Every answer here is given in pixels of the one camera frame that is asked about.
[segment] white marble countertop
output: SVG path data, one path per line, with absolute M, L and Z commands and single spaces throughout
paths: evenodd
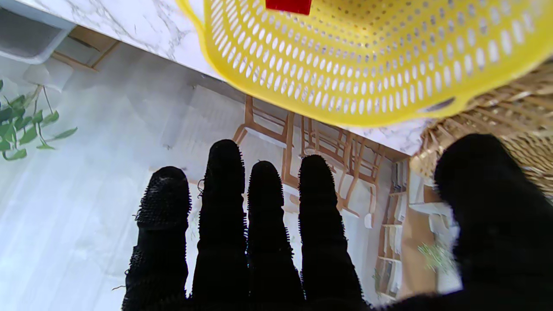
M 193 23 L 174 0 L 17 1 L 220 79 L 202 55 Z M 413 120 L 348 129 L 411 155 L 421 145 L 424 128 L 425 120 Z

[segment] red tag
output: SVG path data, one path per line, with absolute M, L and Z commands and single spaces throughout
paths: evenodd
M 265 8 L 309 15 L 311 0 L 265 0 Z

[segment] white container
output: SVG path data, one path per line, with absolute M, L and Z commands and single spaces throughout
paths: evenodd
M 0 56 L 24 63 L 45 62 L 75 27 L 15 0 L 0 0 L 0 7 Z

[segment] yellow plastic basket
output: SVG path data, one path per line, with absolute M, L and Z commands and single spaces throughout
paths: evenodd
M 312 0 L 309 16 L 177 2 L 230 84 L 339 126 L 456 114 L 553 50 L 553 0 Z

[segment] leaf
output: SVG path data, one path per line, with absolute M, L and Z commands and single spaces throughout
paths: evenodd
M 25 109 L 23 108 L 14 108 L 12 113 L 12 118 L 22 118 L 25 114 Z
M 15 142 L 15 128 L 13 128 L 13 125 L 9 125 L 8 131 L 4 134 L 3 137 L 8 142 Z
M 17 97 L 9 105 L 12 108 L 23 108 L 23 102 L 25 102 L 25 95 Z
M 0 151 L 7 151 L 10 149 L 12 149 L 12 145 L 10 145 L 7 141 L 0 142 Z
M 18 118 L 14 123 L 13 125 L 15 126 L 15 130 L 16 131 L 20 131 L 21 129 L 23 129 L 25 126 L 27 126 L 29 124 L 29 122 L 31 122 L 33 118 L 30 117 L 30 116 L 27 116 L 27 117 L 24 117 L 24 118 Z
M 0 137 L 4 137 L 11 126 L 10 123 L 0 125 Z
M 14 153 L 11 157 L 6 157 L 6 153 L 4 152 L 4 159 L 8 160 L 8 161 L 14 161 L 14 160 L 19 160 L 19 159 L 23 159 L 27 156 L 27 149 L 21 149 L 21 150 L 18 150 L 16 153 Z
M 54 113 L 47 115 L 40 125 L 42 126 L 50 125 L 56 122 L 59 118 L 60 118 L 60 114 L 57 111 L 54 111 Z
M 0 110 L 0 122 L 4 122 L 12 118 L 13 109 L 10 107 Z
M 33 126 L 25 134 L 23 134 L 23 137 L 19 140 L 20 144 L 26 144 L 33 141 L 33 139 L 36 138 L 36 126 Z
M 48 141 L 51 142 L 51 141 L 57 141 L 57 140 L 59 140 L 59 139 L 67 138 L 67 137 L 69 137 L 69 136 L 75 134 L 75 132 L 77 131 L 77 129 L 78 129 L 77 127 L 72 128 L 72 129 L 68 129 L 67 131 L 65 131 L 65 132 L 63 132 L 63 133 L 60 133 L 60 134 L 54 136 L 54 138 L 49 139 Z
M 42 109 L 37 111 L 35 113 L 35 115 L 33 116 L 33 123 L 34 124 L 37 124 L 37 123 L 41 123 L 42 122 Z
M 42 145 L 37 146 L 36 148 L 37 149 L 42 149 L 42 150 L 56 150 L 56 148 L 48 145 L 47 143 L 43 143 Z

